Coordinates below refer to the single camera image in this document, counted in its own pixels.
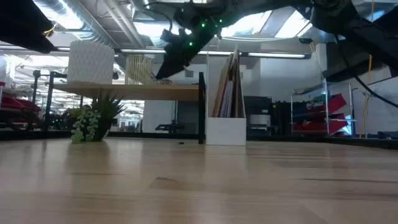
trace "potted plant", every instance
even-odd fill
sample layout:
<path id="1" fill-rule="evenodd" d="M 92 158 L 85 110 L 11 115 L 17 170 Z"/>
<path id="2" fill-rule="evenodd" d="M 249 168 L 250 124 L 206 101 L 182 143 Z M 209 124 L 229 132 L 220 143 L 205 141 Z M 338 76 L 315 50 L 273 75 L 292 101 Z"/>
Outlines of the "potted plant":
<path id="1" fill-rule="evenodd" d="M 120 104 L 121 100 L 117 100 L 116 95 L 111 98 L 109 92 L 103 96 L 100 90 L 99 96 L 93 98 L 91 109 L 79 111 L 73 125 L 72 142 L 102 141 L 111 128 L 113 118 L 125 110 L 124 105 Z"/>

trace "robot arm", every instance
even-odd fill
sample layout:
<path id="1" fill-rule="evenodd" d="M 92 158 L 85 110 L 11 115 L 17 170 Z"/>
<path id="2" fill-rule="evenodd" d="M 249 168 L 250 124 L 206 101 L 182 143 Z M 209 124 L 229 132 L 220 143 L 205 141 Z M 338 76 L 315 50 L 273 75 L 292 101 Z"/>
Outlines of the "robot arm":
<path id="1" fill-rule="evenodd" d="M 179 35 L 174 35 L 164 30 L 161 38 L 169 44 L 165 46 L 166 54 L 157 78 L 170 77 L 189 66 L 194 56 L 215 35 L 221 38 L 222 28 L 244 16 L 286 6 L 296 8 L 316 28 L 345 36 L 398 70 L 398 38 L 396 33 L 385 31 L 391 30 L 393 26 L 390 23 L 398 19 L 397 7 L 372 23 L 358 15 L 351 0 L 264 0 L 260 4 L 257 1 L 223 0 L 221 7 L 187 2 L 176 10 L 174 19 L 192 33 L 187 35 L 180 29 Z"/>

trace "wooden shelf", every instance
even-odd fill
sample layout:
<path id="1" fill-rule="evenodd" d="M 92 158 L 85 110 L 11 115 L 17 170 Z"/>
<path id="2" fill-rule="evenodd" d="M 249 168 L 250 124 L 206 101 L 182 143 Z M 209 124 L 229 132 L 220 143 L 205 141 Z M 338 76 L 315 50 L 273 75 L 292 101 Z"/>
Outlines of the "wooden shelf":
<path id="1" fill-rule="evenodd" d="M 99 84 L 55 84 L 54 88 L 76 95 L 93 98 L 111 92 L 124 100 L 177 100 L 198 101 L 198 85 L 99 85 Z"/>

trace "wood grain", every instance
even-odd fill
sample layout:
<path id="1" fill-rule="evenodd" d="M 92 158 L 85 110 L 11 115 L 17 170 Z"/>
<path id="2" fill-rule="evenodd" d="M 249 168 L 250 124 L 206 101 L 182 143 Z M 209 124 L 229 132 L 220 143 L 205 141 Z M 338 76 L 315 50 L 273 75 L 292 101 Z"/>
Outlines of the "wood grain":
<path id="1" fill-rule="evenodd" d="M 398 152 L 319 143 L 0 143 L 0 223 L 398 223 Z"/>
<path id="2" fill-rule="evenodd" d="M 100 89 L 125 100 L 198 101 L 198 85 L 55 84 L 54 88 L 84 97 L 97 97 Z"/>

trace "shelving unit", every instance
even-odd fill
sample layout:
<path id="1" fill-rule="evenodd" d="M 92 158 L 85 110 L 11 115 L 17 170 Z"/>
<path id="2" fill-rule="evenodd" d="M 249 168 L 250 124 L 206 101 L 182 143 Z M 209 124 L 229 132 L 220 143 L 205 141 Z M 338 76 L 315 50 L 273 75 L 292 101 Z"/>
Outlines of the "shelving unit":
<path id="1" fill-rule="evenodd" d="M 347 85 L 349 90 L 349 104 L 343 98 L 343 94 L 339 93 L 337 95 L 331 94 L 332 87 L 337 85 Z M 301 108 L 301 112 L 298 113 L 294 108 L 294 99 L 298 96 L 305 96 L 316 91 L 322 91 L 321 95 L 325 96 L 324 104 L 315 106 L 313 108 L 308 108 L 305 105 L 305 110 Z M 351 84 L 350 83 L 328 83 L 326 79 L 322 81 L 321 84 L 311 86 L 309 88 L 304 88 L 296 90 L 291 96 L 291 132 L 292 134 L 324 134 L 326 136 L 333 135 L 337 133 L 341 128 L 348 125 L 348 122 L 355 122 L 353 119 L 353 99 L 351 94 Z M 349 105 L 349 114 L 351 119 L 346 119 L 344 114 L 334 114 L 336 111 Z M 351 136 L 353 135 L 353 125 L 351 125 Z"/>

